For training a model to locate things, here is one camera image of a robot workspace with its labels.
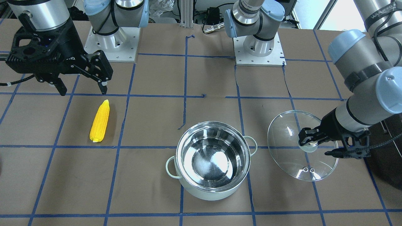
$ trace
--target grid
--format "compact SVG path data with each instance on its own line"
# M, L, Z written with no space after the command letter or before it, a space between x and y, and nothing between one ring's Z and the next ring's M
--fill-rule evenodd
M339 88L336 84L335 78L332 74L331 68L329 66L329 60L326 59L324 51L321 47L320 41L318 40L317 34L315 31L314 35L317 41L317 45L319 46L323 59L324 60L308 60L308 59L287 59L287 61L300 61L300 62L325 62L326 66L329 70L329 73L331 75L331 79L333 80L334 86L336 88L336 91L339 95L339 98L305 98L305 97L293 97L288 89L289 97L251 97L251 96L241 96L240 94L240 89L238 84L236 83L236 91L237 91L237 96L226 96L226 99L237 99L238 100L238 110L239 110L239 116L240 116L240 125L241 125L241 133L242 135L245 135L244 132L244 120L243 120L243 111L242 111L242 100L244 99L283 99L283 100L290 100L291 105L293 110L295 110L295 105L294 105L294 100L322 100L322 101L344 101L345 99L342 98L341 93L339 91ZM248 184L248 192L249 192L249 198L250 198L250 207L251 211L250 212L196 212L196 213L185 213L183 211L183 200L184 200L184 189L181 186L180 187L180 211L178 213L117 213L117 214L112 214L110 212L111 208L111 202L112 202L112 195L114 191L114 185L115 185L115 180L116 180L116 173L117 169L119 167L119 155L120 155L120 150L121 149L154 149L154 148L168 148L168 149L176 149L176 146L123 146L122 144L122 138L123 138L123 132L125 129L125 121L127 117L127 111L129 107L129 102L131 97L161 97L161 98L183 98L183 127L186 124L186 106L187 106L187 98L205 98L206 95L208 94L202 94L199 96L191 96L187 95L187 66L188 66L188 58L233 58L232 56L208 56L208 55L189 55L188 54L188 40L189 39L196 39L194 35L186 36L184 39L184 45L185 45L185 54L158 54L158 53L139 53L139 55L157 55L157 56L175 56L175 57L184 57L185 58L185 72L184 72L184 94L183 95L134 95L131 94L131 88L133 86L133 80L135 77L135 64L132 68L132 73L131 73L131 79L130 79L130 84L129 84L129 89L127 94L107 94L107 95L101 95L101 94L85 94L85 93L75 93L78 80L80 78L80 75L76 77L74 87L72 91L68 94L66 94L66 98L69 96L69 100L66 106L66 109L64 111L64 115L62 118L62 121L60 123L56 140L54 141L53 145L0 145L0 148L19 148L19 147L25 147L25 148L51 148L51 153L50 157L46 166L45 173L43 175L43 180L41 182L41 186L39 188L39 192L37 194L37 198L35 201L35 204L32 209L31 214L0 214L0 218L29 218L28 226L30 226L33 222L34 218L104 218L104 226L107 225L108 219L109 218L118 218L118 217L163 217L163 216L172 216L172 217L179 217L179 226L183 225L183 217L185 216L243 216L243 215L248 215L252 216L252 223L253 225L257 225L256 222L256 216L261 216L261 215L288 215L288 214L319 214L321 217L322 225L326 225L325 217L324 214L336 214L336 213L384 213L387 217L387 220L389 222L389 225L393 225L391 222L391 219L389 217L389 212L402 212L402 209L387 209L385 207L384 201L382 199L382 196L380 194L380 191L377 187L376 181L373 177L373 174L371 173L371 170L366 163L369 175L372 179L373 185L375 187L375 190L377 192L377 195L380 199L382 209L359 209L359 210L323 210L321 207L320 203L320 197L316 188L315 182L312 182L312 186L314 189L316 201L319 210L301 210L301 211L268 211L268 212L259 212L255 211L254 209L254 204L253 204L253 192L252 192L252 186L251 186L251 179L250 179L250 174L247 175L247 184ZM234 73L236 77L236 71L237 67L234 66ZM283 77L285 79L286 83L286 70L285 66L282 67L283 71ZM18 92L18 89L20 87L20 84L18 84L14 90L14 92L0 92L0 95L11 95L11 98L0 118L0 126L1 123L3 122L3 119L7 115L8 109L13 103L13 100L16 95L58 95L57 93L30 93L30 92ZM69 111L71 102L74 97L76 96L105 96L105 97L126 97L126 108L125 108L125 114L124 114L124 119L121 124L121 129L120 129L120 136L119 136L119 141L117 146L73 146L73 145L58 145L60 133L62 131L64 121L67 117L67 113ZM53 155L55 153L55 150L57 148L72 148L72 149L77 149L77 148L99 148L99 149L116 149L116 157L115 157L115 163L113 167L113 176L112 176L112 181L110 185L110 192L108 196L108 202L107 202L107 208L106 212L104 214L37 214L36 210L38 207L39 200L41 198L41 194L43 191L43 187L45 185L46 179L47 179L47 174L49 172L49 168L53 159ZM258 148L261 149L268 149L267 146L259 146ZM278 148L278 149L287 149L287 148L296 148L296 147L270 147L270 148Z

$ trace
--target glass lid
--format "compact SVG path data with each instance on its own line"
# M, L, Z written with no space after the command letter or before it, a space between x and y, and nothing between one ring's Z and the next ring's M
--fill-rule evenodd
M321 120L299 110L286 111L273 119L268 128L268 149L278 166L303 181L319 181L335 169L338 159L324 153L338 148L336 142L299 145L299 132L315 128Z

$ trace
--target stainless steel pot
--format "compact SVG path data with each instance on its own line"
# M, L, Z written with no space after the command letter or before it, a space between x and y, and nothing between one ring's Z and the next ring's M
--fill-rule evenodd
M245 138L252 140L251 154ZM218 121L206 121L188 129L181 137L176 155L166 162L169 176L179 179L193 196L219 200L233 194L246 178L250 158L257 152L257 142L242 136L235 128ZM177 176L168 170L174 159Z

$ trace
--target metal mounting plate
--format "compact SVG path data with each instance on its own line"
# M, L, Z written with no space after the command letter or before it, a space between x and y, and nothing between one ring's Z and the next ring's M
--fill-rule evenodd
M127 63L135 63L137 57L137 49L139 42L139 33L140 28L138 27L122 27L123 31L127 35L128 42L119 46L119 51L116 52L107 52L102 49L109 62L127 62ZM86 39L86 43L84 49L87 53L94 53L95 51L101 49L98 46L98 39L96 35L92 33L92 27L89 30L88 38Z
M279 35L276 33L274 41L275 45L271 54L266 57L257 57L249 54L243 47L246 36L233 38L234 55L236 57L236 65L239 66L264 66L264 67L282 67L286 65Z

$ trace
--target yellow corn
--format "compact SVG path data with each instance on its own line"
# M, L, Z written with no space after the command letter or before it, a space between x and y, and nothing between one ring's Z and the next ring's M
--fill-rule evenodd
M93 142L101 142L105 137L109 111L109 100L105 100L96 113L94 122L92 123L91 132L89 133L89 139Z

